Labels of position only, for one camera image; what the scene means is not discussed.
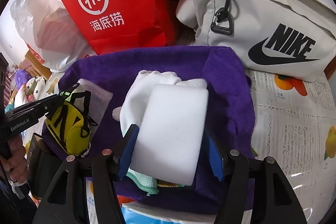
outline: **finger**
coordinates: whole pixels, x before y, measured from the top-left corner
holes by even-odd
[[[21,146],[18,150],[13,152],[12,157],[8,160],[11,168],[15,168],[20,165],[20,163],[25,160],[26,149]]]
[[[12,152],[18,150],[22,146],[22,135],[18,134],[15,138],[8,141],[8,144]]]
[[[9,171],[11,169],[11,164],[3,156],[0,156],[0,160],[4,170]]]
[[[21,176],[17,179],[17,182],[23,183],[27,180],[28,177],[28,168],[26,167]]]
[[[10,178],[12,181],[17,181],[19,177],[23,174],[27,168],[27,160],[24,159],[17,167],[15,167],[10,173]]]

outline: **white sponge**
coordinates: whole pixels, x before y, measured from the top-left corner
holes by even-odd
[[[155,85],[130,168],[156,179],[192,185],[207,104],[208,91],[205,88]]]

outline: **silver screw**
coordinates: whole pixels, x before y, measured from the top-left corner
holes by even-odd
[[[239,151],[238,150],[235,150],[235,149],[232,149],[231,151],[230,151],[230,154],[232,155],[232,156],[239,156]]]
[[[104,156],[108,156],[108,155],[111,155],[112,150],[111,150],[111,149],[104,149],[101,153],[102,153]]]
[[[72,161],[74,161],[74,159],[75,159],[74,155],[67,156],[67,162],[72,162]]]
[[[267,161],[269,164],[273,164],[273,163],[275,163],[275,159],[272,158],[272,157],[267,157],[267,158],[266,158],[266,161]]]

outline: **blue gripper pad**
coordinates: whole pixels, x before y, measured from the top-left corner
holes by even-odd
[[[223,170],[223,158],[219,153],[214,140],[211,138],[206,129],[204,130],[203,134],[202,148],[208,155],[212,173],[219,179],[219,181],[223,181],[225,178],[225,173]]]
[[[131,164],[135,142],[137,141],[137,137],[139,133],[139,127],[135,124],[131,125],[124,138],[127,138],[129,133],[131,134],[131,137],[127,141],[125,148],[121,156],[119,156],[119,160],[118,160],[118,165],[119,165],[119,169],[117,173],[118,180],[121,180],[127,174],[128,168]]]

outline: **nike swoosh logo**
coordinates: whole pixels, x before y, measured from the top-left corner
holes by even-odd
[[[263,52],[263,45],[265,40],[261,41],[260,43],[254,45],[249,50],[249,58],[258,65],[281,65],[281,64],[290,64],[290,63],[300,63],[300,62],[310,62],[316,61],[319,59],[302,59],[296,57],[273,57],[264,54]]]

